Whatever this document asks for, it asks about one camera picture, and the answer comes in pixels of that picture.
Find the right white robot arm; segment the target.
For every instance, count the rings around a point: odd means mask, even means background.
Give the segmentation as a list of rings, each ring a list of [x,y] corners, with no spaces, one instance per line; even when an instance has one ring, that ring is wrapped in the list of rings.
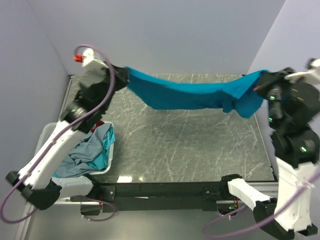
[[[318,232],[310,218],[309,179],[319,166],[320,138],[309,122],[320,111],[319,82],[320,61],[312,59],[304,72],[286,68],[262,73],[255,88],[268,102],[278,168],[277,197],[256,190],[237,174],[220,181],[221,197],[241,200],[253,211],[259,227],[278,240],[292,240],[295,233],[310,236]]]

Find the teal blue t shirt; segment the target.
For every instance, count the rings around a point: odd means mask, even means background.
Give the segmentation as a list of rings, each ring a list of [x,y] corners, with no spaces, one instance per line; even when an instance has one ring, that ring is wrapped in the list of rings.
[[[129,68],[127,88],[155,110],[222,109],[224,113],[235,110],[248,119],[263,102],[254,91],[262,73],[256,71],[230,82],[181,83]]]

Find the red garment in basket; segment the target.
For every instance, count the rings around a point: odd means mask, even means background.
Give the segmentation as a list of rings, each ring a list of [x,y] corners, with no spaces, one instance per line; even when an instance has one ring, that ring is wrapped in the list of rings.
[[[100,127],[104,124],[105,122],[102,120],[99,120],[98,122],[95,123],[94,128]]]

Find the grey blue t shirt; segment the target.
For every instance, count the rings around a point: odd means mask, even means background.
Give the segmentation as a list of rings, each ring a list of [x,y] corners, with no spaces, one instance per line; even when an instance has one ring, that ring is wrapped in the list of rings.
[[[107,171],[97,171],[88,165],[89,162],[102,151],[102,140],[107,133],[107,126],[102,133],[98,133],[98,127],[87,133],[78,143],[53,173],[55,178],[75,178],[85,174],[103,175]]]

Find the black base beam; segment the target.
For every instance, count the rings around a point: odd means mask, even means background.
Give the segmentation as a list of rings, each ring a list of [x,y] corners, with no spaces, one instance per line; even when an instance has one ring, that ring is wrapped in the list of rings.
[[[226,186],[219,181],[101,183],[86,197],[111,203],[117,211],[216,211],[217,202],[235,200]]]

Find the teal t shirt in basket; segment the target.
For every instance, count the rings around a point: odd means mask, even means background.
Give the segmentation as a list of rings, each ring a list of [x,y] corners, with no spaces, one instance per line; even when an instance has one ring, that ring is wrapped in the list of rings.
[[[109,128],[106,131],[106,135],[102,139],[101,152],[94,158],[94,160],[87,163],[89,167],[95,169],[96,171],[108,172],[113,159],[113,147],[116,140],[113,125],[110,123],[103,124],[97,128],[97,133],[102,133],[102,130],[104,130],[107,126],[109,126]]]

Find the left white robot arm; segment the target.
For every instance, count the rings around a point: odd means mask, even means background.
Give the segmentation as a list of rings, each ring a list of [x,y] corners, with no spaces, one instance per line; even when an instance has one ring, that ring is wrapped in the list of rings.
[[[72,178],[55,178],[53,174],[71,149],[102,119],[114,93],[129,83],[129,70],[116,66],[91,69],[84,79],[96,82],[90,86],[79,84],[74,100],[62,112],[49,139],[24,168],[6,176],[38,210],[46,210],[60,198],[84,196],[94,201],[100,195],[100,188],[88,174]]]

